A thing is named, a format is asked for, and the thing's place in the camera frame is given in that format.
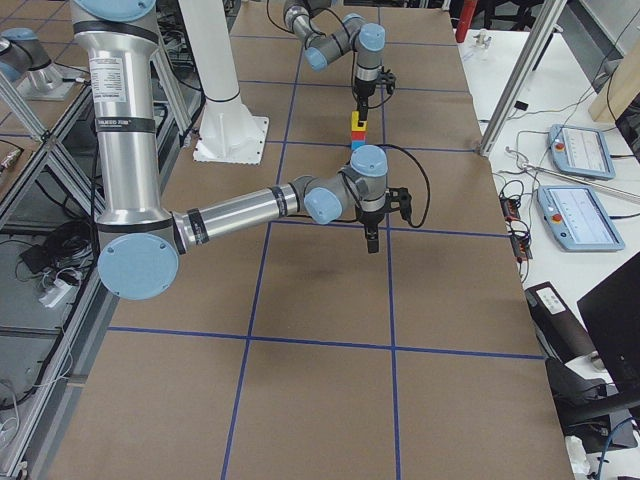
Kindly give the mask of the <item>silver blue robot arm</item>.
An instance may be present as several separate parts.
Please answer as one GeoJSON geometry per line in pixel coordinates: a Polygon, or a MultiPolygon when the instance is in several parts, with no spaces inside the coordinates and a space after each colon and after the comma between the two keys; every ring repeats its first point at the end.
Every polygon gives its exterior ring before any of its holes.
{"type": "Polygon", "coordinates": [[[352,154],[329,179],[305,175],[206,208],[171,212],[161,204],[151,58],[161,34],[152,1],[74,1],[74,37],[89,57],[95,128],[105,208],[97,220],[100,279],[113,294],[143,300],[174,281],[189,248],[245,228],[306,212],[327,224],[353,210],[367,248],[379,249],[378,226],[390,209],[388,164],[383,150],[365,143],[370,97],[390,75],[383,69],[384,28],[350,14],[332,34],[314,17],[326,1],[289,1],[288,30],[301,42],[314,70],[346,54],[356,60],[352,154]]]}
{"type": "Polygon", "coordinates": [[[382,25],[351,13],[338,20],[336,31],[325,33],[313,19],[323,12],[332,13],[332,5],[331,1],[286,1],[282,22],[275,27],[302,43],[305,58],[315,71],[326,69],[348,53],[353,55],[351,90],[356,110],[352,118],[357,127],[364,127],[373,108],[370,98],[380,87],[391,96],[396,87],[395,75],[383,66],[386,31],[382,25]]]}

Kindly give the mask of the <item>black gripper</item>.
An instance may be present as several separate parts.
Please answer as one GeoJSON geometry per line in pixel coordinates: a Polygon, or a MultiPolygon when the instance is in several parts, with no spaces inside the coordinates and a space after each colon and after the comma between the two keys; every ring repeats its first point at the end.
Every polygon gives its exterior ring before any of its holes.
{"type": "Polygon", "coordinates": [[[357,221],[364,227],[367,251],[369,254],[379,252],[378,225],[385,219],[388,213],[389,211],[386,207],[382,207],[376,211],[357,209],[357,221]]]}
{"type": "Polygon", "coordinates": [[[358,76],[353,77],[352,92],[356,99],[356,108],[360,112],[360,118],[363,120],[368,119],[369,98],[376,92],[378,84],[378,75],[372,79],[362,79],[358,76]]]}

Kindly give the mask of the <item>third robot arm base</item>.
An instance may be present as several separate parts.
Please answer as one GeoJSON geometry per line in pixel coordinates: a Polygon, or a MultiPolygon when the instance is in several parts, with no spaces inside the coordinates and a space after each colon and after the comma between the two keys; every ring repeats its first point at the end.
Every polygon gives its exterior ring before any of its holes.
{"type": "Polygon", "coordinates": [[[66,82],[63,72],[33,30],[19,27],[1,33],[1,73],[11,83],[20,81],[17,90],[24,99],[65,100],[74,79],[66,82]]]}

